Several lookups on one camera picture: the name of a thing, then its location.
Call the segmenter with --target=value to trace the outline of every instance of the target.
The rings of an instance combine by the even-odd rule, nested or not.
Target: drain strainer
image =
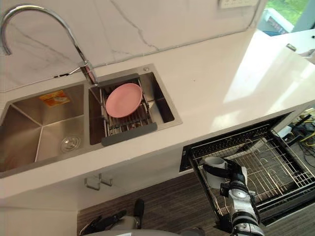
[[[81,139],[77,136],[68,136],[65,137],[60,145],[60,149],[62,152],[69,152],[76,150],[81,143]]]

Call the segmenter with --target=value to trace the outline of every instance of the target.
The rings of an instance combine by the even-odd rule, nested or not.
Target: drawer pull
[[[88,184],[88,178],[85,178],[84,179],[84,185],[87,187],[87,188],[90,188],[90,189],[93,189],[93,190],[96,190],[96,191],[99,191],[100,190],[100,184],[105,184],[109,187],[113,186],[113,179],[109,179],[109,181],[106,181],[106,180],[103,180],[102,179],[102,174],[98,174],[98,183],[97,183],[97,187],[94,187],[92,185],[89,185]]]

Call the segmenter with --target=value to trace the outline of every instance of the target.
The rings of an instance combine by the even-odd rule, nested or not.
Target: cup
[[[221,169],[226,168],[226,161],[224,161],[220,157],[209,156],[209,157],[204,159],[204,162],[208,166],[217,167],[217,168],[221,168]],[[210,187],[212,187],[212,188],[220,189],[221,183],[226,182],[225,178],[214,176],[208,172],[206,172],[206,176],[207,176],[207,182],[210,185]]]

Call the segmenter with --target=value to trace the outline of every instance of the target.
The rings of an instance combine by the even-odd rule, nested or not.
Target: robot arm
[[[259,214],[255,207],[254,197],[247,188],[246,176],[242,167],[231,160],[227,162],[227,169],[203,165],[208,173],[230,179],[228,183],[221,183],[220,194],[228,199],[232,211],[230,212],[232,236],[264,236],[259,227]]]

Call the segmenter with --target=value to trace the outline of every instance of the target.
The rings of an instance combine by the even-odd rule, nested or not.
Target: countertop
[[[182,124],[5,177],[0,180],[2,197],[182,147],[315,102],[315,65],[255,30],[95,71],[101,76],[149,63],[155,65]],[[2,93],[0,109],[12,99],[82,80],[82,73],[75,73]]]
[[[279,46],[285,47],[288,43],[296,48],[296,53],[304,53],[315,48],[315,29],[309,29],[294,33],[286,33],[271,37]]]

